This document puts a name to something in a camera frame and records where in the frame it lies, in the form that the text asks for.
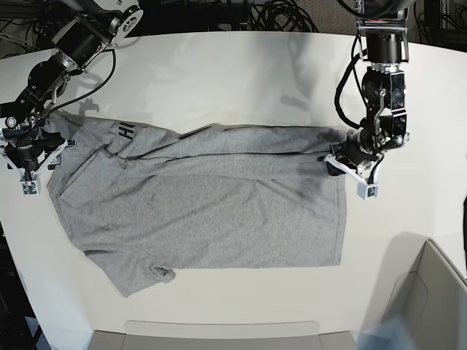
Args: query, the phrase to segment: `white tabletop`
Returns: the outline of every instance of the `white tabletop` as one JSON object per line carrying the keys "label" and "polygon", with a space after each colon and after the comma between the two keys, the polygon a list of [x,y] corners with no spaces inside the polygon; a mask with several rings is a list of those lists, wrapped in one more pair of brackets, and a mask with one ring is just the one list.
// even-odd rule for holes
{"label": "white tabletop", "polygon": [[[67,111],[142,122],[180,133],[210,123],[339,125],[336,86],[352,37],[327,34],[202,33],[129,39],[117,50],[109,84]],[[125,332],[129,320],[196,324],[316,321],[321,333],[364,331],[380,321],[396,279],[413,269],[434,237],[465,275],[467,55],[411,44],[404,66],[410,142],[387,154],[380,197],[362,201],[347,179],[347,228],[340,266],[176,271],[123,298],[69,242],[47,190],[22,197],[0,160],[0,219],[29,300],[50,344],[85,349],[93,330]],[[0,102],[16,99],[49,52],[0,61]],[[112,65],[102,54],[60,101],[100,83]],[[360,77],[365,65],[360,63]],[[365,110],[350,78],[342,106]],[[44,184],[49,178],[44,176]]]}

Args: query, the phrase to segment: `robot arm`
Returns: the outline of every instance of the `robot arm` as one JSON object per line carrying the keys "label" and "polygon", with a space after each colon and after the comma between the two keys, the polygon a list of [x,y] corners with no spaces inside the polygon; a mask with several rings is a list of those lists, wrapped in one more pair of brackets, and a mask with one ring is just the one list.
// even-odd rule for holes
{"label": "robot arm", "polygon": [[[54,37],[55,53],[32,69],[26,88],[15,101],[0,105],[0,117],[6,124],[0,130],[0,140],[8,143],[2,154],[9,166],[20,172],[25,195],[39,192],[42,169],[56,164],[60,152],[72,144],[59,133],[41,129],[66,83],[81,74],[99,53],[118,46],[142,17],[136,0],[64,2],[77,12]],[[39,162],[42,154],[45,159]]]}
{"label": "robot arm", "polygon": [[[409,61],[406,19],[407,7],[412,3],[414,0],[362,0],[355,11],[358,35],[366,35],[367,49],[360,46],[360,54],[347,67],[336,90],[335,105],[340,118],[356,130],[342,144],[333,145],[325,161],[331,175],[346,173],[356,179],[358,194],[363,199],[378,195],[377,173],[386,151],[402,147],[409,139],[404,72],[400,67]],[[366,116],[357,124],[345,117],[339,100],[360,59],[371,65],[362,81]]]}

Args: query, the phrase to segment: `shirt sleeve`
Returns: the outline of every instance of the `shirt sleeve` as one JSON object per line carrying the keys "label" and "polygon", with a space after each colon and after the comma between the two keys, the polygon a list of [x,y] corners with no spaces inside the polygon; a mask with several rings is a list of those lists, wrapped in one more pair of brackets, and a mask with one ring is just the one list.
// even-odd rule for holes
{"label": "shirt sleeve", "polygon": [[117,287],[123,297],[151,287],[159,282],[170,282],[175,278],[173,270],[154,266],[144,252],[87,250],[86,257],[100,267]]}

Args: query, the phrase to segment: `gray t-shirt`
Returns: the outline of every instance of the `gray t-shirt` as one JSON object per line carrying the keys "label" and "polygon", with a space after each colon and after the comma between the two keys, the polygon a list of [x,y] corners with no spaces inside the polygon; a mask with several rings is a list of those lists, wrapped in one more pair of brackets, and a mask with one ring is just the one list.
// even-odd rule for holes
{"label": "gray t-shirt", "polygon": [[77,146],[48,190],[71,242],[128,296],[178,268],[286,268],[340,262],[344,178],[329,128],[213,125],[188,135],[54,116]]}

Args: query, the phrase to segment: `white table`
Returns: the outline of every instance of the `white table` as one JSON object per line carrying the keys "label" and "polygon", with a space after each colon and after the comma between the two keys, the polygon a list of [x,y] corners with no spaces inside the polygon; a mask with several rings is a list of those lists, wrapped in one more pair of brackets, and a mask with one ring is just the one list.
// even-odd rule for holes
{"label": "white table", "polygon": [[[350,60],[352,37],[326,34],[203,33],[129,39],[117,50],[109,84],[67,111],[169,128],[210,123],[338,125],[333,97]],[[328,268],[177,271],[124,299],[66,237],[47,190],[23,198],[0,160],[0,219],[29,300],[50,344],[85,349],[93,330],[124,332],[128,320],[196,324],[316,321],[321,333],[378,324],[396,279],[411,270],[428,237],[465,274],[467,55],[411,44],[404,67],[410,142],[389,152],[380,197],[362,201],[347,180],[342,262]],[[38,52],[0,61],[0,102],[26,86]],[[103,54],[61,101],[105,79]],[[359,65],[360,77],[365,71]],[[363,104],[351,77],[342,96],[350,119]],[[44,176],[44,184],[49,176]]]}

